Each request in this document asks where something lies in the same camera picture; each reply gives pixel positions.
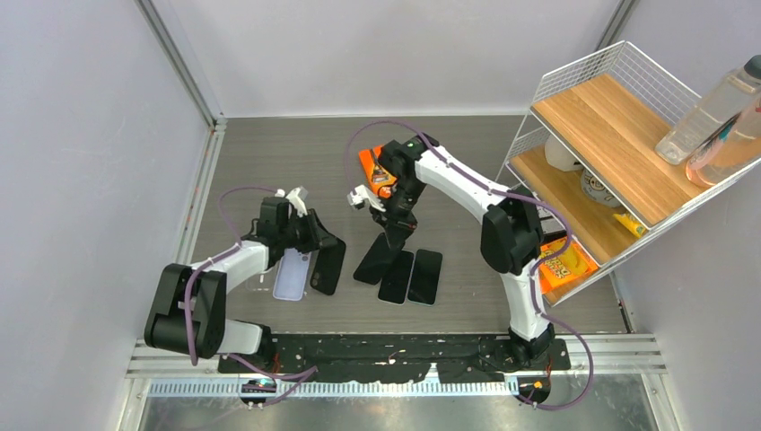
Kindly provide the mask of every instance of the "bottle cap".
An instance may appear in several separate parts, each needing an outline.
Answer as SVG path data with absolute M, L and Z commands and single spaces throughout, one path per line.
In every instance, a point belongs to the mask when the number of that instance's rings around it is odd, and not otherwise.
M 761 79 L 761 55 L 753 56 L 743 67 L 748 75 Z

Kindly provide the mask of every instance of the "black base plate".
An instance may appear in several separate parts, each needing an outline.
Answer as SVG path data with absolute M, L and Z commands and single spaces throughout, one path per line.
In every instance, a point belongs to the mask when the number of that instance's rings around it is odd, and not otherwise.
M 321 335 L 273 334 L 279 372 L 299 373 L 314 365 L 314 382 L 419 382 L 431 363 L 441 383 L 502 382 L 503 373 L 521 371 L 510 357 L 507 336 L 488 335 Z M 522 370 L 543 371 L 549 358 L 554 370 L 568 370 L 565 341 L 553 340 L 547 351 Z M 231 359 L 220 360 L 222 374 L 249 373 Z

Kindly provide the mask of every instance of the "white cup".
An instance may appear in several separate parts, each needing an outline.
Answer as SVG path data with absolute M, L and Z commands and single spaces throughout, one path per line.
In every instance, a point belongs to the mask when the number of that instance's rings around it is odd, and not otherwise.
M 578 171 L 583 168 L 576 157 L 573 157 L 573 154 L 553 135 L 550 135 L 545 142 L 545 157 L 550 166 L 564 172 Z

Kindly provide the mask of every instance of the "white wall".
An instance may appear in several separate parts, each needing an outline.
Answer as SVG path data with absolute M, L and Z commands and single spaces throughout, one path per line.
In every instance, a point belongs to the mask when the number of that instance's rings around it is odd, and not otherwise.
M 266 117 L 523 113 L 618 0 L 171 3 L 225 116 Z
M 206 127 L 131 0 L 0 2 L 0 429 L 106 429 Z
M 758 0 L 642 0 L 624 29 L 696 91 L 761 54 Z M 688 429 L 758 429 L 761 170 L 755 169 L 617 271 L 655 333 Z

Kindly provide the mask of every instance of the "phone screen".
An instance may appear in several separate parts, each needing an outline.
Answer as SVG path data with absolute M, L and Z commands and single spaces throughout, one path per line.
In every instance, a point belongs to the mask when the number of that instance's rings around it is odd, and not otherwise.
M 389 272 L 400 251 L 401 248 L 392 250 L 386 240 L 386 234 L 381 233 L 354 272 L 354 279 L 368 285 L 377 285 Z
M 387 303 L 404 303 L 407 286 L 409 286 L 409 273 L 412 271 L 414 260 L 415 255 L 409 251 L 399 253 L 389 272 L 380 281 L 378 299 Z
M 433 305 L 436 302 L 436 291 L 439 290 L 439 275 L 442 272 L 441 253 L 436 251 L 418 250 L 415 255 L 415 265 L 409 281 L 407 299 L 413 303 Z

